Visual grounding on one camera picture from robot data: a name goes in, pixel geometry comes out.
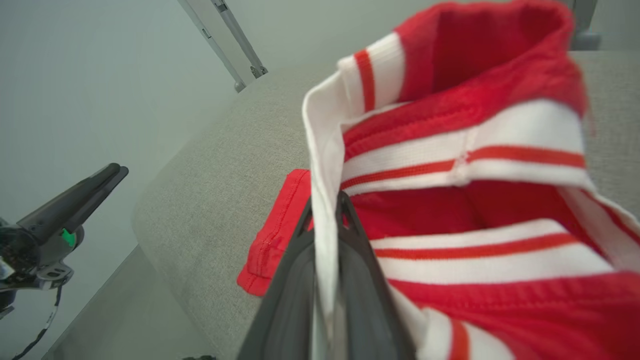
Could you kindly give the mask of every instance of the gray sofa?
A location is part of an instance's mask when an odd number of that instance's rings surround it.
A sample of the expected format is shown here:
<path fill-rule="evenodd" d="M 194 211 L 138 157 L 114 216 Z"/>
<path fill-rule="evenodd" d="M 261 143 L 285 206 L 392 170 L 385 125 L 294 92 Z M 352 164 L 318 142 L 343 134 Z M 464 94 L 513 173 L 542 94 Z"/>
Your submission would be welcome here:
<path fill-rule="evenodd" d="M 600 191 L 640 213 L 640 58 L 575 53 L 591 96 L 588 165 Z M 308 163 L 301 104 L 333 65 L 271 72 L 192 139 L 148 186 L 133 228 L 153 266 L 216 349 L 235 358 L 260 299 L 236 277 L 282 182 Z"/>

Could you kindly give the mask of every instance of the red stripe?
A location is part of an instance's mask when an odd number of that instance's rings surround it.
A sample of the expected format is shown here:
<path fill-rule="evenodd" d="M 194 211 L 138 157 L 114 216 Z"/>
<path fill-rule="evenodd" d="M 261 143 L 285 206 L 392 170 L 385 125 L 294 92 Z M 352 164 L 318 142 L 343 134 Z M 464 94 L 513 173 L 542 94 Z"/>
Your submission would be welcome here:
<path fill-rule="evenodd" d="M 574 152 L 519 146 L 489 146 L 469 153 L 469 163 L 483 159 L 505 159 L 585 168 L 584 156 Z"/>
<path fill-rule="evenodd" d="M 396 29 L 405 54 L 398 102 L 412 103 L 349 129 L 344 161 L 478 125 L 532 99 L 560 102 L 581 117 L 586 91 L 566 53 L 572 27 L 571 13 L 556 1 L 449 3 L 418 13 Z"/>
<path fill-rule="evenodd" d="M 462 322 L 451 319 L 451 353 L 449 360 L 467 360 L 469 358 L 469 334 Z"/>
<path fill-rule="evenodd" d="M 364 95 L 364 111 L 367 113 L 376 107 L 376 88 L 373 82 L 373 68 L 367 49 L 360 50 L 353 57 L 356 59 L 362 80 L 362 94 Z"/>
<path fill-rule="evenodd" d="M 375 253 L 379 258 L 410 260 L 470 259 L 532 252 L 577 242 L 578 240 L 576 240 L 571 234 L 565 233 L 543 235 L 535 238 L 495 245 L 479 245 L 445 249 L 377 249 L 375 250 Z"/>
<path fill-rule="evenodd" d="M 444 172 L 450 171 L 453 168 L 454 160 L 438 161 L 436 163 L 427 163 L 421 165 L 415 165 L 412 167 L 403 167 L 393 170 L 385 170 L 381 172 L 375 172 L 373 174 L 362 175 L 354 177 L 342 183 L 341 188 L 346 189 L 354 185 L 370 183 L 371 181 L 396 179 L 398 177 L 416 176 L 423 174 L 430 174 L 432 172 Z"/>
<path fill-rule="evenodd" d="M 632 238 L 636 244 L 640 245 L 640 236 L 635 231 L 631 230 L 612 208 L 602 204 L 600 201 L 597 201 L 589 192 L 583 190 L 582 193 L 591 199 L 591 201 L 598 204 L 607 213 L 611 222 L 613 222 L 615 226 L 619 227 L 620 230 L 622 230 L 628 237 Z"/>

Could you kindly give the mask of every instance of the red and white striped fabric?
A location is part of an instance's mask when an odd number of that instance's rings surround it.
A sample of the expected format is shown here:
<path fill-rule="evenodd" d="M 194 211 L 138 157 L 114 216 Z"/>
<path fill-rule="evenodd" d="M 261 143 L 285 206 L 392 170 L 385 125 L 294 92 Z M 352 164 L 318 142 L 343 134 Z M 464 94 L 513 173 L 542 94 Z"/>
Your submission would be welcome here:
<path fill-rule="evenodd" d="M 343 189 L 419 359 L 640 354 L 640 227 L 586 170 L 571 16 L 553 1 L 440 4 L 311 89 L 303 118 L 325 315 Z M 266 263 L 275 271 L 281 251 L 252 261 L 269 241 L 252 246 L 246 289 L 250 273 L 252 283 L 273 275 Z"/>

